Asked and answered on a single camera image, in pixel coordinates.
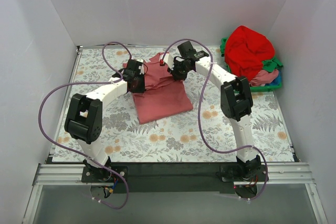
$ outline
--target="green cloth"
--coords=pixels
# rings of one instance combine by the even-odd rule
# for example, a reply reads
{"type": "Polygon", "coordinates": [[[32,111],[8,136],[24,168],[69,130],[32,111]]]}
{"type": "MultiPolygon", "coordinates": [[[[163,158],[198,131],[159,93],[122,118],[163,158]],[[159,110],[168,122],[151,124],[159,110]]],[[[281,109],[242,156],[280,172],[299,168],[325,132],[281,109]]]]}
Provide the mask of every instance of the green cloth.
{"type": "Polygon", "coordinates": [[[270,60],[263,60],[262,62],[264,65],[262,69],[269,73],[272,73],[275,69],[281,68],[283,66],[281,61],[275,56],[270,60]]]}

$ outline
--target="white wall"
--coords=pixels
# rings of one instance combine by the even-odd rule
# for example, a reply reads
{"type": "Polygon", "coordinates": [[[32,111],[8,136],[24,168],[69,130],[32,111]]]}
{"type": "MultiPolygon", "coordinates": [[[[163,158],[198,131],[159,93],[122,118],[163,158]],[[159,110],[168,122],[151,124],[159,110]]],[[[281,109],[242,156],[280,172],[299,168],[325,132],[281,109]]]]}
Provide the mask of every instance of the white wall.
{"type": "Polygon", "coordinates": [[[51,0],[76,45],[218,44],[238,25],[267,34],[286,0],[51,0]]]}
{"type": "Polygon", "coordinates": [[[336,223],[336,0],[287,0],[269,38],[285,66],[277,94],[291,139],[336,223]]]}
{"type": "MultiPolygon", "coordinates": [[[[69,81],[76,48],[50,0],[0,0],[0,223],[21,223],[49,144],[37,113],[42,98],[69,81]]],[[[50,98],[44,125],[53,136],[64,92],[50,98]]]]}

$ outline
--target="cloth pile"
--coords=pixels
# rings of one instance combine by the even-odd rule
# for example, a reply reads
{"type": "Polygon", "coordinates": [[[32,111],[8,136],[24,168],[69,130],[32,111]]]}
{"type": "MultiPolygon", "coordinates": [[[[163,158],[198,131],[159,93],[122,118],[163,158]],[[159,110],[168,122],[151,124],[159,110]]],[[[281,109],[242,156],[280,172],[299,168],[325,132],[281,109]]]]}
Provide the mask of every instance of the cloth pile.
{"type": "Polygon", "coordinates": [[[132,94],[140,124],[193,109],[185,93],[183,81],[175,81],[167,72],[167,65],[160,66],[161,54],[163,53],[152,57],[150,62],[144,62],[148,67],[148,70],[145,67],[146,91],[132,94]]]}
{"type": "Polygon", "coordinates": [[[282,63],[275,57],[271,42],[256,31],[239,26],[228,38],[224,56],[231,72],[246,76],[252,87],[281,83],[282,63]]]}

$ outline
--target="folded pink shirt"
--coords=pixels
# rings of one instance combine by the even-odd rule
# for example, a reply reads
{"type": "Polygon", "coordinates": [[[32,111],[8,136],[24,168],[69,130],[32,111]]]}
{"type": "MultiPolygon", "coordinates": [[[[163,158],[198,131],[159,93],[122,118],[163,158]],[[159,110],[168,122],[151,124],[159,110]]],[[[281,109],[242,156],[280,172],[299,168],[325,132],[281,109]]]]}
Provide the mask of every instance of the folded pink shirt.
{"type": "Polygon", "coordinates": [[[133,100],[140,124],[152,122],[167,116],[193,109],[184,89],[183,81],[175,81],[167,72],[168,66],[160,66],[158,53],[145,62],[144,93],[134,93],[133,100]]]}

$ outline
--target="floral tablecloth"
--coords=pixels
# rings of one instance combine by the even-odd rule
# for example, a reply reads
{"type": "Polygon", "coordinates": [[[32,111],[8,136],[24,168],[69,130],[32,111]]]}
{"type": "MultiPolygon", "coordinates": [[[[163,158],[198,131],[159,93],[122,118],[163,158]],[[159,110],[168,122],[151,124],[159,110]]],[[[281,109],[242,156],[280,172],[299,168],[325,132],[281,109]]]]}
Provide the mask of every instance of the floral tablecloth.
{"type": "MultiPolygon", "coordinates": [[[[163,47],[130,48],[134,58],[148,61],[163,47]]],[[[210,47],[215,61],[225,68],[219,48],[210,47]]],[[[170,53],[179,55],[177,48],[170,53]]],[[[121,68],[128,59],[123,49],[106,49],[108,61],[121,68]]],[[[102,59],[101,49],[84,49],[76,70],[74,82],[107,81],[113,74],[102,59]]],[[[189,112],[140,125],[131,94],[113,101],[103,112],[103,129],[98,141],[113,162],[234,162],[235,153],[228,155],[210,151],[202,142],[197,125],[197,107],[205,78],[190,72],[184,82],[186,93],[194,109],[189,112]]],[[[69,99],[75,93],[85,94],[96,85],[73,86],[69,99]]],[[[251,126],[255,145],[262,150],[268,161],[293,161],[291,148],[281,119],[278,104],[272,92],[253,93],[251,126]]],[[[202,103],[202,126],[209,144],[218,150],[236,147],[232,127],[220,109],[220,93],[208,83],[202,103]]],[[[81,150],[62,126],[58,143],[81,150]]],[[[81,162],[82,157],[56,146],[53,162],[81,162]]]]}

